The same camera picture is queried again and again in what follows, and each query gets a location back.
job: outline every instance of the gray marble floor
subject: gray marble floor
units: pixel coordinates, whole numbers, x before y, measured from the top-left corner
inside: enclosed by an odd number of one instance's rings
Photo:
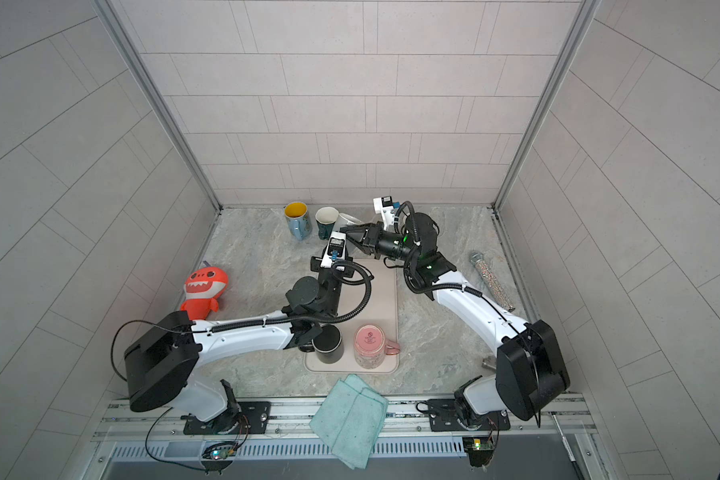
[[[320,205],[310,205],[314,213]],[[342,207],[340,211],[364,221],[376,221],[373,208]],[[477,288],[487,292],[469,263],[468,252],[480,250],[524,316],[517,287],[509,272],[490,212],[482,206],[422,206],[438,223],[438,248]],[[220,311],[211,320],[258,315],[287,305],[285,294],[309,271],[309,257],[325,245],[313,229],[297,242],[288,231],[281,209],[238,208],[222,212],[204,256],[230,276],[220,298]],[[356,257],[363,253],[355,252]],[[452,393],[467,380],[490,374],[481,367],[488,348],[480,337],[450,310],[415,295],[398,274],[398,341],[403,348],[397,371],[361,376],[381,394]],[[298,349],[251,352],[219,360],[202,368],[213,379],[226,379],[240,397],[325,395],[345,375],[313,373],[304,367]]]

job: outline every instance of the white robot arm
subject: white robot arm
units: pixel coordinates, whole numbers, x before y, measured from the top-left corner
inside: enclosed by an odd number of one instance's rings
[[[389,197],[376,200],[374,204],[392,204]],[[408,217],[402,231],[388,231],[390,226],[397,229],[403,208],[408,208]],[[184,312],[168,315],[159,328],[126,350],[131,409],[143,412],[169,405],[202,422],[233,413],[229,384],[202,377],[197,368],[241,353],[305,345],[320,333],[321,324],[346,321],[359,313],[370,298],[372,276],[346,256],[350,241],[377,259],[384,255],[384,261],[403,260],[408,288],[453,311],[496,355],[495,376],[471,379],[454,394],[463,425],[480,425],[489,412],[503,409],[523,420],[531,418],[570,384],[554,332],[541,321],[526,323],[483,296],[437,251],[438,232],[429,216],[415,213],[405,202],[393,219],[333,232],[322,257],[312,258],[310,267],[317,278],[298,280],[286,294],[288,306],[281,310],[221,322],[190,322]],[[362,279],[346,280],[355,271]],[[337,316],[344,284],[365,285],[366,295],[352,312]]]

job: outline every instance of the shark plush toy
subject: shark plush toy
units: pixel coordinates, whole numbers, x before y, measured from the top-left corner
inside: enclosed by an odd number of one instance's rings
[[[223,270],[216,266],[207,266],[192,273],[184,282],[186,301],[181,304],[190,316],[190,320],[205,320],[213,310],[219,311],[216,300],[226,288],[230,279]]]

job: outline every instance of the mug handle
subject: mug handle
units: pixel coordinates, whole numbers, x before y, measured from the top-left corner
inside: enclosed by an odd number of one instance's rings
[[[391,340],[387,340],[387,355],[397,355],[400,353],[400,345]]]

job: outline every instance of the towel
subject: towel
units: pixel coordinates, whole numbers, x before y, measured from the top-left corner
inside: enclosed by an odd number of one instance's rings
[[[356,375],[338,380],[309,426],[350,468],[365,468],[384,427],[388,401]]]

